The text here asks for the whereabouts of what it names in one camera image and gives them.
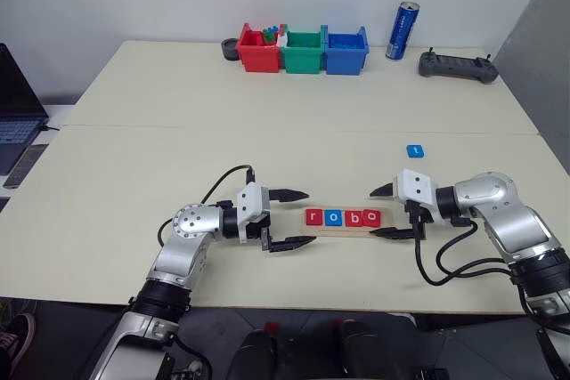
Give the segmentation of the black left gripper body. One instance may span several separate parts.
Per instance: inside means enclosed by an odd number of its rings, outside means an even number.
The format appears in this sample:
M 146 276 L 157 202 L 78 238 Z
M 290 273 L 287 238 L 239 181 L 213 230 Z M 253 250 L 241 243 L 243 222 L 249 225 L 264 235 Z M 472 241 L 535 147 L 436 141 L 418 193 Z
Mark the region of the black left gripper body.
M 261 189 L 261 208 L 262 213 L 255 221 L 251 221 L 247 225 L 246 232 L 248 239 L 259 239 L 261 248 L 268 250 L 270 240 L 269 228 L 271 225 L 270 196 L 268 189 Z

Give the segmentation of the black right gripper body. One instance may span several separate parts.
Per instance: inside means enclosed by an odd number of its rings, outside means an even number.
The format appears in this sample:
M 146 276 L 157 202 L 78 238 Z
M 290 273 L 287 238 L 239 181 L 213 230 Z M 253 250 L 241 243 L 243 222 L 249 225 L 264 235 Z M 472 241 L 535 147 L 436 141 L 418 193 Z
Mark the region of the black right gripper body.
M 426 225 L 434 222 L 431 213 L 419 202 L 406 200 L 404 211 L 409 215 L 411 235 L 414 239 L 426 238 Z

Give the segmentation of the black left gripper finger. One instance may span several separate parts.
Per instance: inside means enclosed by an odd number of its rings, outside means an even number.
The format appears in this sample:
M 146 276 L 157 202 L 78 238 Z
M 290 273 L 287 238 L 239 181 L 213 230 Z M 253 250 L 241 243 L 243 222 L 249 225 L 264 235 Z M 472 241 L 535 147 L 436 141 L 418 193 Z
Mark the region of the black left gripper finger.
M 300 190 L 290 189 L 271 189 L 270 200 L 278 201 L 280 203 L 289 203 L 309 198 L 307 193 Z
M 294 236 L 287 237 L 281 241 L 268 241 L 268 251 L 270 253 L 286 252 L 298 249 L 316 240 L 315 236 Z

